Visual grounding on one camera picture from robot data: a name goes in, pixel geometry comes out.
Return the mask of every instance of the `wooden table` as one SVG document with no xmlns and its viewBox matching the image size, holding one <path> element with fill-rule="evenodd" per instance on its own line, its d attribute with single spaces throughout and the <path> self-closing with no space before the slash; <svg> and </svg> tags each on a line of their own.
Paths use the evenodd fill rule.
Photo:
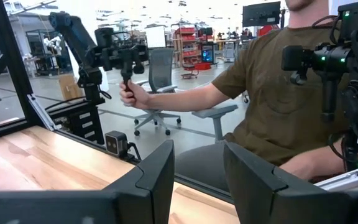
<svg viewBox="0 0 358 224">
<path fill-rule="evenodd" d="M 132 168 L 40 127 L 0 138 L 0 190 L 102 189 Z M 239 220 L 233 205 L 175 183 L 169 223 L 230 224 Z"/>
</svg>

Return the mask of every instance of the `olive t-shirt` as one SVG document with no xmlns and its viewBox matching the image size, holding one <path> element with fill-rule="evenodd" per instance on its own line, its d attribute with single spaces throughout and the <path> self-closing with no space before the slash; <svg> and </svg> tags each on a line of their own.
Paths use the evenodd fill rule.
<svg viewBox="0 0 358 224">
<path fill-rule="evenodd" d="M 235 98 L 248 91 L 250 103 L 246 118 L 225 136 L 265 160 L 279 166 L 293 156 L 326 146 L 330 134 L 348 128 L 337 100 L 332 123 L 321 120 L 321 78 L 308 70 L 303 86 L 290 82 L 293 72 L 281 69 L 282 50 L 287 45 L 314 49 L 329 41 L 329 29 L 311 27 L 284 28 L 250 42 L 234 64 L 212 84 L 222 93 Z M 344 75 L 339 91 L 348 83 Z"/>
</svg>

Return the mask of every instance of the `beard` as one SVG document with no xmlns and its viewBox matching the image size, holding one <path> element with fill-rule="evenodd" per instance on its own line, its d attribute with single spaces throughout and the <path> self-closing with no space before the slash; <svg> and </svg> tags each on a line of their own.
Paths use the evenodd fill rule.
<svg viewBox="0 0 358 224">
<path fill-rule="evenodd" d="M 290 11 L 296 12 L 308 7 L 315 0 L 285 0 Z"/>
</svg>

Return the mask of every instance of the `concrete floor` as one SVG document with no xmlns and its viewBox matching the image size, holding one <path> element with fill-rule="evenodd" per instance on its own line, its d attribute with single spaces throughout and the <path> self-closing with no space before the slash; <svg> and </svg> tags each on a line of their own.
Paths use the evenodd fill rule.
<svg viewBox="0 0 358 224">
<path fill-rule="evenodd" d="M 229 63 L 220 63 L 211 70 L 200 72 L 197 79 L 183 80 L 180 74 L 184 71 L 181 68 L 173 69 L 173 84 L 179 90 L 189 90 L 208 84 L 214 77 L 218 76 Z M 133 81 L 146 80 L 148 70 L 144 74 L 134 75 Z M 173 139 L 175 142 L 175 152 L 193 149 L 214 143 L 214 128 L 212 119 L 200 119 L 191 113 L 177 113 L 181 116 L 181 125 L 177 125 L 175 118 L 166 118 L 165 122 L 171 130 L 171 135 L 166 136 L 165 130 L 153 123 L 146 124 L 139 129 L 140 136 L 134 136 L 134 117 L 144 114 L 142 110 L 125 107 L 119 99 L 119 82 L 122 80 L 119 71 L 108 72 L 109 94 L 111 100 L 99 106 L 100 120 L 103 132 L 120 131 L 127 134 L 128 140 L 135 142 L 143 158 L 148 156 L 156 147 L 166 139 Z M 32 89 L 42 106 L 49 106 L 63 100 L 62 93 L 58 84 L 58 77 L 37 77 L 30 78 Z M 17 95 L 8 75 L 0 77 L 0 121 L 9 118 L 22 118 L 23 112 L 17 99 Z M 222 118 L 223 133 L 232 131 L 245 116 L 247 105 L 241 97 L 229 100 L 227 103 L 237 104 L 239 109 L 225 115 Z"/>
</svg>

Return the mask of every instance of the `cardboard box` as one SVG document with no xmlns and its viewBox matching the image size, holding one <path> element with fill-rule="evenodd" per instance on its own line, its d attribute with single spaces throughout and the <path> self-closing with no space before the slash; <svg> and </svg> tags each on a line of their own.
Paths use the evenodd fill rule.
<svg viewBox="0 0 358 224">
<path fill-rule="evenodd" d="M 73 74 L 59 75 L 59 85 L 65 100 L 84 96 L 84 92 L 78 87 Z"/>
</svg>

